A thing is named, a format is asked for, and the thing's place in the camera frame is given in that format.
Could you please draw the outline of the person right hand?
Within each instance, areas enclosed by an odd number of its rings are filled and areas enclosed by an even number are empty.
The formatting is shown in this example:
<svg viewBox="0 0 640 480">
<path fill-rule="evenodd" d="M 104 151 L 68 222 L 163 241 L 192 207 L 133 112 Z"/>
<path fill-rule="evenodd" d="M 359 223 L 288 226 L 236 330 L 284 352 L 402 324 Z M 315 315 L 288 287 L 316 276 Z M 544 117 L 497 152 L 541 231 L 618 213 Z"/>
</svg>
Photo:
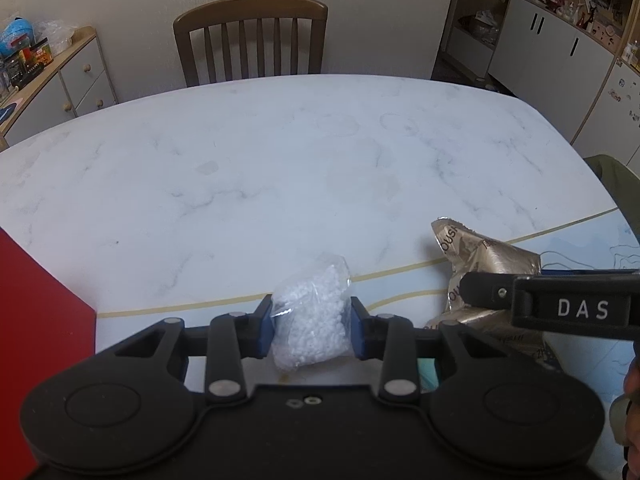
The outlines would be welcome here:
<svg viewBox="0 0 640 480">
<path fill-rule="evenodd" d="M 629 370 L 625 377 L 624 393 L 627 396 L 630 396 L 633 393 L 638 393 L 639 386 L 639 362 L 637 358 L 634 358 L 629 365 Z M 638 403 L 631 402 L 631 404 L 629 404 L 626 415 L 625 437 L 627 465 L 623 478 L 627 480 L 638 480 L 640 474 L 640 414 Z"/>
</svg>

